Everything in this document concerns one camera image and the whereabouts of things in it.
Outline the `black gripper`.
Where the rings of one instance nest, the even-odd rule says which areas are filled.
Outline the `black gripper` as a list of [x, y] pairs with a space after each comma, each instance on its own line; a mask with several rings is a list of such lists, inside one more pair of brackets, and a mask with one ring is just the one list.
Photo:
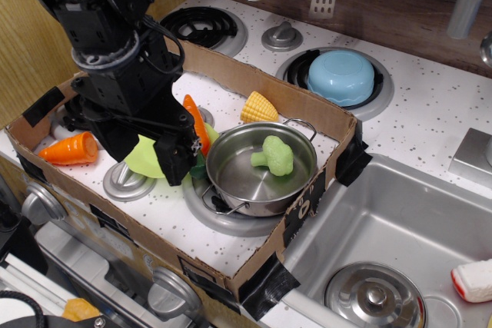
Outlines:
[[182, 71], [163, 35], [133, 31], [123, 48], [82, 54], [73, 51], [87, 78], [72, 83], [80, 94], [91, 131], [117, 161], [122, 161], [146, 136], [170, 186], [197, 164], [201, 142], [193, 117], [172, 94]]

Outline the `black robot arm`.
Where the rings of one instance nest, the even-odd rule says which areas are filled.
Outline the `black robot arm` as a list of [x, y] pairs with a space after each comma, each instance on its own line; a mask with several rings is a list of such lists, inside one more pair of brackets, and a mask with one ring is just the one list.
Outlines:
[[71, 88], [99, 143], [123, 161], [149, 137], [165, 178], [178, 186], [200, 144], [193, 117], [172, 94], [185, 55], [168, 50], [173, 35], [147, 13], [153, 0], [38, 1], [63, 27], [84, 72]]

